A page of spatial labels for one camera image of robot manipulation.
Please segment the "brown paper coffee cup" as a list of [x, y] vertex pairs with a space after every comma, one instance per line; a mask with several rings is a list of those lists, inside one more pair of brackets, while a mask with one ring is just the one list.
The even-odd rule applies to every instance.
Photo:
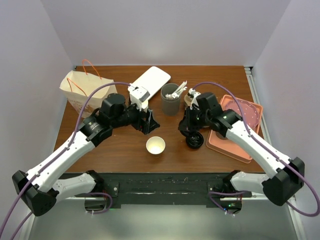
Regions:
[[149, 138], [146, 142], [146, 149], [152, 155], [161, 154], [165, 148], [166, 143], [165, 141], [159, 136], [153, 136]]

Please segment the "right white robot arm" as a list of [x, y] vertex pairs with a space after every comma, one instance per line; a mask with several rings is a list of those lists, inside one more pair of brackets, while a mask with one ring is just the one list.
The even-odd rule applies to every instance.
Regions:
[[223, 179], [223, 192], [230, 197], [238, 192], [264, 194], [273, 204], [282, 206], [304, 183], [305, 164], [296, 157], [278, 152], [244, 122], [234, 110], [223, 110], [211, 92], [199, 93], [190, 89], [191, 104], [184, 111], [178, 130], [192, 141], [199, 130], [209, 127], [237, 144], [263, 169], [263, 174], [234, 170]]

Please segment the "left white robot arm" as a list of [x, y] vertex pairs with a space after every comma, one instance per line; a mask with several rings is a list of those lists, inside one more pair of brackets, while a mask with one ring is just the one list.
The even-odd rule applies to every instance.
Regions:
[[99, 196], [105, 181], [94, 170], [61, 179], [62, 174], [86, 153], [112, 136], [113, 129], [132, 126], [144, 135], [160, 127], [148, 107], [148, 97], [130, 93], [129, 105], [119, 93], [112, 93], [99, 108], [75, 128], [55, 152], [34, 168], [13, 176], [16, 192], [36, 216], [42, 216], [61, 200], [81, 194]]

